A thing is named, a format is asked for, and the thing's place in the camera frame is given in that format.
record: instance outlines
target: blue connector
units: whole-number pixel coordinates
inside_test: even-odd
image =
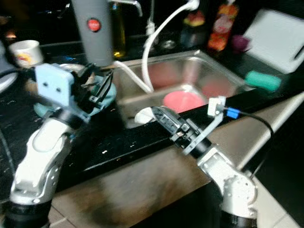
[[[228,108],[227,109],[227,116],[229,116],[233,119],[237,119],[239,113],[240,113],[240,111],[238,109],[235,109],[235,108]]]

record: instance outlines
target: countertop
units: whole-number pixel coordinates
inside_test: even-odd
[[[77,49],[78,47],[75,47],[77,45],[68,45],[67,49],[72,46]],[[62,51],[62,48],[58,46],[43,47],[45,54],[52,62],[83,63],[84,55],[77,52],[72,55],[68,52],[62,53],[65,57],[58,57],[60,49]],[[140,58],[142,50],[136,48],[134,50],[132,57],[124,60]],[[173,50],[173,52],[180,51],[184,51],[184,49],[178,47]],[[168,53],[167,51],[156,51],[152,55],[157,54]],[[279,71],[257,59],[246,54],[234,55],[229,49],[211,56],[240,77],[245,77],[250,70],[256,70],[262,73],[280,75],[283,80],[279,90],[274,93],[269,93],[263,89],[254,89],[228,98],[227,106],[239,108],[245,112],[255,112],[303,91],[304,72],[301,69],[288,75],[281,75]],[[0,128],[2,131],[2,135],[0,135],[2,138],[0,204],[8,198],[13,172],[25,155],[29,136],[39,128],[43,121],[35,114],[33,110],[35,100],[29,97],[28,92],[23,90],[23,86],[24,79],[19,78],[14,86],[0,95]],[[198,125],[210,122],[207,117],[207,106],[184,112],[181,116],[191,118]],[[225,118],[222,124],[230,121],[231,119]],[[62,168],[57,190],[71,187],[170,145],[172,142],[169,140],[167,132],[157,123],[124,129],[117,105],[114,102],[103,113],[95,116],[89,126],[79,131],[74,147]]]

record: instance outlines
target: sink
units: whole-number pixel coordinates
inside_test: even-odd
[[[142,77],[141,59],[124,62]],[[135,115],[143,108],[163,105],[164,97],[174,91],[192,92],[205,104],[212,96],[230,97],[251,88],[244,80],[201,51],[152,57],[148,69],[154,93],[146,94],[123,70],[114,70],[117,103],[126,128],[134,128]]]

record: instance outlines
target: white mug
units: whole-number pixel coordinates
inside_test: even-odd
[[[36,40],[24,40],[13,43],[9,49],[21,67],[32,67],[43,62],[43,56]]]

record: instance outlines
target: white cutting board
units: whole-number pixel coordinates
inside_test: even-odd
[[[302,19],[262,9],[244,35],[251,39],[252,48],[248,54],[283,73],[294,72],[304,60]]]

